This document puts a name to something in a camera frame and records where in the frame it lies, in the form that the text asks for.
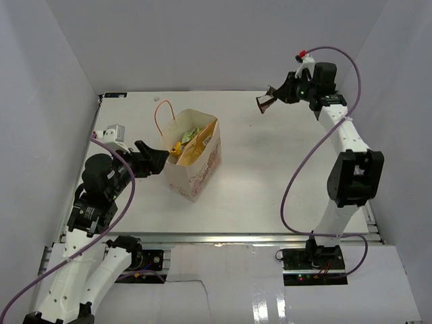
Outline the brown chocolate bar wrapper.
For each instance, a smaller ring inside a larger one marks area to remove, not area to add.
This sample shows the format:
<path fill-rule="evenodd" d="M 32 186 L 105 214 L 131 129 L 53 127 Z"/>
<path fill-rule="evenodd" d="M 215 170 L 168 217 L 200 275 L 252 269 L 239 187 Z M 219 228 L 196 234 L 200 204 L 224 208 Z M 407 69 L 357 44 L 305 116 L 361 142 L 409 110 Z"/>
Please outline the brown chocolate bar wrapper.
<path fill-rule="evenodd" d="M 277 101 L 277 98 L 274 97 L 274 92 L 276 89 L 272 86 L 269 86 L 266 93 L 260 97 L 256 98 L 256 103 L 259 108 L 259 111 L 264 114 L 272 104 L 274 104 Z"/>

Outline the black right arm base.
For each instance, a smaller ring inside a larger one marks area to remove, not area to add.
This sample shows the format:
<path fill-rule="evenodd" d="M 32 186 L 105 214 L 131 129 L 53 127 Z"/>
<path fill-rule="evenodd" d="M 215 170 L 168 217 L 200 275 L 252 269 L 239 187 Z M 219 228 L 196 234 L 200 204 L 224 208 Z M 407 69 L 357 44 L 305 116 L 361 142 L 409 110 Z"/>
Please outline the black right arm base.
<path fill-rule="evenodd" d="M 348 284 L 342 250 L 310 255 L 305 248 L 284 248 L 275 253 L 283 269 L 285 287 L 344 286 Z"/>

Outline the beige paper gift bag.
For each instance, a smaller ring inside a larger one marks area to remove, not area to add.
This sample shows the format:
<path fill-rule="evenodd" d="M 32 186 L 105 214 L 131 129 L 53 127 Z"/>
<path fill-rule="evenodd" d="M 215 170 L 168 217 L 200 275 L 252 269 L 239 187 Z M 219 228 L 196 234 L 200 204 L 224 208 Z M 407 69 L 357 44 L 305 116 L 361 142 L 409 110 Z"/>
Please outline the beige paper gift bag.
<path fill-rule="evenodd" d="M 163 172 L 174 192 L 195 202 L 221 164 L 219 120 L 193 109 L 175 113 L 168 100 L 157 105 L 154 119 L 163 105 L 172 114 L 164 128 L 155 123 L 160 148 L 169 152 Z"/>

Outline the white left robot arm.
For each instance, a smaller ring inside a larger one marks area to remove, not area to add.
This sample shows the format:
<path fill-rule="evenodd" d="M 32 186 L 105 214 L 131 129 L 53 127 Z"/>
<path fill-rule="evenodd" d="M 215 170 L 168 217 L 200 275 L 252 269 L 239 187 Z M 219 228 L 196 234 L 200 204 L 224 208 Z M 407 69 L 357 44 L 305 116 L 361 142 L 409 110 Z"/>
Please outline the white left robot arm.
<path fill-rule="evenodd" d="M 101 254 L 101 240 L 120 221 L 116 200 L 136 179 L 158 175 L 169 152 L 153 149 L 143 141 L 137 151 L 102 147 L 106 153 L 87 158 L 82 182 L 75 191 L 67 222 L 63 260 L 45 274 L 53 274 L 52 285 L 25 323 L 94 323 L 97 307 L 118 277 L 142 263 L 142 245 L 133 236 L 108 240 L 108 253 L 94 273 L 90 272 Z"/>

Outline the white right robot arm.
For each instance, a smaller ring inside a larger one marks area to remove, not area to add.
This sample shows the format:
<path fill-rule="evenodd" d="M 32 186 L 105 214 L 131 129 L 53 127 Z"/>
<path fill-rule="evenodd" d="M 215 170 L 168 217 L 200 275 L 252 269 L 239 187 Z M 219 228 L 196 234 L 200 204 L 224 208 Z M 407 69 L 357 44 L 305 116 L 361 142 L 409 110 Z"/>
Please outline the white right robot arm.
<path fill-rule="evenodd" d="M 383 153 L 360 137 L 344 97 L 335 91 L 336 72 L 333 63 L 303 63 L 273 92 L 284 103 L 306 101 L 337 155 L 327 178 L 329 202 L 306 242 L 304 259 L 313 269 L 335 258 L 352 216 L 376 196 L 384 164 Z"/>

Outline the large tan chip bag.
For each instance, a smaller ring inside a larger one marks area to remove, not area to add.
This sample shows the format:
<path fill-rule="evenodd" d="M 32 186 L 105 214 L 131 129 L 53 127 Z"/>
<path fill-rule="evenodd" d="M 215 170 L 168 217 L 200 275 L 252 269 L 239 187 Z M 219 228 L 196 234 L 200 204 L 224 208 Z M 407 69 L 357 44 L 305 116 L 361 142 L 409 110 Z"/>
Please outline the large tan chip bag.
<path fill-rule="evenodd" d="M 216 123 L 217 119 L 215 118 L 209 125 L 205 126 L 203 130 L 193 140 L 191 140 L 186 145 L 184 152 L 178 159 L 177 165 L 189 166 L 195 163 L 195 161 L 201 156 L 201 154 L 205 150 L 210 139 L 213 137 Z"/>

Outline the yellow M&M's candy pack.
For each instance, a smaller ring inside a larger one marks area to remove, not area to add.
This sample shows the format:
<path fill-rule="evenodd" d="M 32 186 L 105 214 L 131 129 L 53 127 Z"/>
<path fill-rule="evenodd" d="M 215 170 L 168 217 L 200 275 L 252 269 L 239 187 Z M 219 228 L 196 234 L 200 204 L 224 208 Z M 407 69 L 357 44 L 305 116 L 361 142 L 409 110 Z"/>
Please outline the yellow M&M's candy pack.
<path fill-rule="evenodd" d="M 180 157 L 183 151 L 183 144 L 181 142 L 177 142 L 170 151 L 170 154 L 174 157 Z"/>

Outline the small green candy packet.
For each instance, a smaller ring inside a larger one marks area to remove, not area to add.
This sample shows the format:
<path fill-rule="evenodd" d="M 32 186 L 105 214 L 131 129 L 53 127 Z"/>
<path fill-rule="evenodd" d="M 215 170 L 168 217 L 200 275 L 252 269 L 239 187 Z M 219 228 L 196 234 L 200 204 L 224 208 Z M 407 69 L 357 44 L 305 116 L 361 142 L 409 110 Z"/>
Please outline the small green candy packet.
<path fill-rule="evenodd" d="M 203 130 L 203 128 L 194 128 L 190 131 L 184 132 L 183 136 L 182 136 L 182 140 L 181 143 L 182 144 L 187 144 L 189 143 L 191 140 L 193 140 L 201 131 Z"/>

